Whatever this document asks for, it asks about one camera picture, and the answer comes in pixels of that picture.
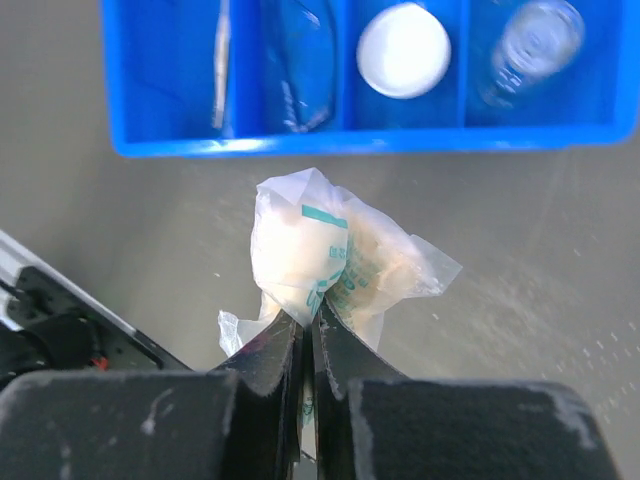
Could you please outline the plastic bag with gloves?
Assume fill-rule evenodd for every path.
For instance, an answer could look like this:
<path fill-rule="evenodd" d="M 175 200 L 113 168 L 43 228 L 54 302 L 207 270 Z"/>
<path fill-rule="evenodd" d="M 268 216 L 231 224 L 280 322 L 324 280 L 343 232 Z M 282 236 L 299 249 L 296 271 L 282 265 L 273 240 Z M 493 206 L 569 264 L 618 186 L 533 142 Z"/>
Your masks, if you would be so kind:
<path fill-rule="evenodd" d="M 462 269 L 316 168 L 271 177 L 256 190 L 250 257 L 261 308 L 255 320 L 219 313 L 219 345 L 228 356 L 281 312 L 310 326 L 322 301 L 376 350 L 387 310 L 442 295 Z"/>

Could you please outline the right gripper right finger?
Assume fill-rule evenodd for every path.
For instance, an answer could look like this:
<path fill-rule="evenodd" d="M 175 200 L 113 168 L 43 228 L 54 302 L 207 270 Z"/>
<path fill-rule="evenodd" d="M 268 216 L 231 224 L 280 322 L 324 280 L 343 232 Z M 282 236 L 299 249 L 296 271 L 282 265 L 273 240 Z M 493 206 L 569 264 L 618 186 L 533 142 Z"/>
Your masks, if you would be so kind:
<path fill-rule="evenodd" d="M 311 327 L 322 479 L 616 479 L 572 389 L 531 380 L 412 379 L 329 304 Z"/>

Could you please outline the small glass beaker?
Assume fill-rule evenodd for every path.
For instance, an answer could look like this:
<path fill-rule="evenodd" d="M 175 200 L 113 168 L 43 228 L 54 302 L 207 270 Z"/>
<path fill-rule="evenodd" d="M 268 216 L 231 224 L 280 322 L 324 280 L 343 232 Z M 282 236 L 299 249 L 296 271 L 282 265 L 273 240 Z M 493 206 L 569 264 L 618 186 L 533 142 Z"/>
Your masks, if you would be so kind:
<path fill-rule="evenodd" d="M 584 33 L 584 20 L 569 2 L 524 2 L 491 50 L 480 98 L 491 107 L 511 108 L 516 99 L 571 63 Z"/>

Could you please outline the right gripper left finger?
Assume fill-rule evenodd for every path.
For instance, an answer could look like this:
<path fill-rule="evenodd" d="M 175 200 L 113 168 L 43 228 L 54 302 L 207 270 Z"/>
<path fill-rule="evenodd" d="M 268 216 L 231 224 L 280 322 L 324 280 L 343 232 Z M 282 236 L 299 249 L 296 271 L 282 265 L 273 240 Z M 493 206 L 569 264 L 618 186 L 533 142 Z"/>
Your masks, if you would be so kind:
<path fill-rule="evenodd" d="M 302 327 L 285 314 L 207 372 L 44 371 L 1 395 L 5 479 L 287 479 Z"/>

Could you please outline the white round dish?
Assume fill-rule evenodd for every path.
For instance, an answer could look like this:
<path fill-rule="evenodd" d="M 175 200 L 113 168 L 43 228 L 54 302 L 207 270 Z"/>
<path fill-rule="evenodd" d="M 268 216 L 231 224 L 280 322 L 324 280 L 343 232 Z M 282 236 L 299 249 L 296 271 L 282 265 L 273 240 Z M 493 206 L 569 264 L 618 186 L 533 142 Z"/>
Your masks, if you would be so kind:
<path fill-rule="evenodd" d="M 358 71 L 366 84 L 400 100 L 419 97 L 438 85 L 451 56 L 444 26 L 415 2 L 378 13 L 363 30 L 356 49 Z"/>

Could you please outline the blue frame safety goggles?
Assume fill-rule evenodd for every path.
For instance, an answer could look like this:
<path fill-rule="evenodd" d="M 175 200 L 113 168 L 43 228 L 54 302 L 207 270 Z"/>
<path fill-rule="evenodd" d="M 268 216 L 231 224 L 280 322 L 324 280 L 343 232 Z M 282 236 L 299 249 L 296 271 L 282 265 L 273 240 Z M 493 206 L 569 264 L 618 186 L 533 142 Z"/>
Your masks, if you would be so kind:
<path fill-rule="evenodd" d="M 332 121 L 337 46 L 330 1 L 262 1 L 267 129 L 304 134 Z"/>

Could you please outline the blue plastic compartment bin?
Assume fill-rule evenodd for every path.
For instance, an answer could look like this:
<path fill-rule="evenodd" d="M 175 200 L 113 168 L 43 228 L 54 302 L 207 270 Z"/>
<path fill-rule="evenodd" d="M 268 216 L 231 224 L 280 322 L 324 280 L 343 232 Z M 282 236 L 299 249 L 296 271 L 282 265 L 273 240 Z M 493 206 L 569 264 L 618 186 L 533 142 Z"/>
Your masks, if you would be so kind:
<path fill-rule="evenodd" d="M 267 129 L 262 1 L 106 1 L 102 5 L 112 141 L 126 156 L 371 153 L 548 149 L 608 144 L 635 128 L 639 5 L 567 1 L 581 14 L 581 49 L 567 67 L 491 107 L 479 88 L 491 50 L 526 1 L 330 1 L 335 15 L 336 105 L 327 127 Z M 356 49 L 369 22 L 415 2 L 447 31 L 444 78 L 408 100 L 361 77 Z"/>

